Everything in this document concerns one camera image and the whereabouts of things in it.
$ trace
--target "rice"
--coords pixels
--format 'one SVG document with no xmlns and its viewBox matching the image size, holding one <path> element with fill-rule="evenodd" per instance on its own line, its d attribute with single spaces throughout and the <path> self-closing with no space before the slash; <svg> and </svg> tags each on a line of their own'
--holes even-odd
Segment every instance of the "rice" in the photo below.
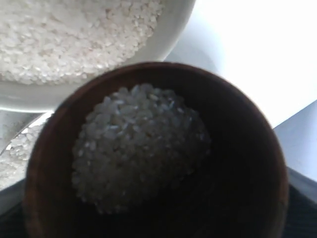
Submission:
<svg viewBox="0 0 317 238">
<path fill-rule="evenodd" d="M 86 117 L 72 184 L 101 214 L 125 212 L 191 174 L 210 143 L 199 114 L 172 90 L 120 88 Z"/>
<path fill-rule="evenodd" d="M 0 154 L 0 190 L 25 178 L 26 167 L 33 146 L 51 113 L 44 114 L 17 137 Z"/>
<path fill-rule="evenodd" d="M 145 45 L 164 0 L 2 0 L 0 81 L 80 83 Z"/>
</svg>

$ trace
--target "white surface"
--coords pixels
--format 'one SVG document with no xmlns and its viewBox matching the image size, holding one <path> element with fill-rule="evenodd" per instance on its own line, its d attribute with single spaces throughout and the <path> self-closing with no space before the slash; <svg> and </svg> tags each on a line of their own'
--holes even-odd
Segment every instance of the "white surface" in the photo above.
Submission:
<svg viewBox="0 0 317 238">
<path fill-rule="evenodd" d="M 317 101 L 274 129 L 291 169 L 317 182 Z"/>
<path fill-rule="evenodd" d="M 164 60 L 175 46 L 191 15 L 195 0 L 168 0 L 154 34 L 124 65 Z M 54 110 L 80 84 L 39 86 L 0 82 L 0 110 L 47 112 Z"/>
<path fill-rule="evenodd" d="M 315 0 L 197 0 L 172 61 L 218 73 L 272 127 L 317 99 Z"/>
</svg>

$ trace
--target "wooden bowl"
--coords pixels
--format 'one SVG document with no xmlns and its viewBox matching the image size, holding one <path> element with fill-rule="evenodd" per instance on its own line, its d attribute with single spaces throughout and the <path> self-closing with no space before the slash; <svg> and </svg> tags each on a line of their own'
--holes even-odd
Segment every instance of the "wooden bowl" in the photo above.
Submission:
<svg viewBox="0 0 317 238">
<path fill-rule="evenodd" d="M 130 213 L 100 216 L 75 197 L 71 150 L 95 104 L 141 83 L 183 96 L 205 122 L 212 153 L 178 189 L 166 189 Z M 258 108 L 212 73 L 150 62 L 106 73 L 59 106 L 34 147 L 24 211 L 31 238 L 278 238 L 287 202 L 283 154 Z"/>
</svg>

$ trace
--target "white rice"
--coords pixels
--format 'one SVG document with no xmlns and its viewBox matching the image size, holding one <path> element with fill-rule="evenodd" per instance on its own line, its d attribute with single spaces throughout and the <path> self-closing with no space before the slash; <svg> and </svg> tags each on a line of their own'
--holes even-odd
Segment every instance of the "white rice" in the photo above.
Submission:
<svg viewBox="0 0 317 238">
<path fill-rule="evenodd" d="M 193 172 L 211 139 L 198 113 L 149 84 L 118 92 L 87 115 L 74 149 L 77 196 L 120 213 Z"/>
<path fill-rule="evenodd" d="M 11 140 L 0 155 L 0 190 L 25 178 L 26 167 L 33 146 L 45 121 L 50 116 L 51 113 L 44 114 L 39 120 L 23 130 Z"/>
<path fill-rule="evenodd" d="M 145 45 L 164 0 L 1 0 L 0 80 L 77 83 Z"/>
</svg>

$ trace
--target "bowl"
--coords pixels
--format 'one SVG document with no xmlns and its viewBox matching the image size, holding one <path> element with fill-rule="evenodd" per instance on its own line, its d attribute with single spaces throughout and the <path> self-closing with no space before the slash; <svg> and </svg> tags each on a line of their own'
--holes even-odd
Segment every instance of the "bowl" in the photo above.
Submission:
<svg viewBox="0 0 317 238">
<path fill-rule="evenodd" d="M 200 113 L 212 138 L 211 155 L 178 188 L 129 213 L 101 216 L 72 189 L 72 147 L 95 104 L 141 83 L 174 90 Z M 65 100 L 35 144 L 23 199 L 30 238 L 279 238 L 287 205 L 283 154 L 258 108 L 224 79 L 168 62 L 116 69 Z"/>
<path fill-rule="evenodd" d="M 192 13 L 195 0 L 167 0 L 154 34 L 134 57 L 123 65 L 163 61 L 173 49 Z M 0 81 L 0 110 L 44 113 L 56 107 L 82 84 L 23 85 Z"/>
</svg>

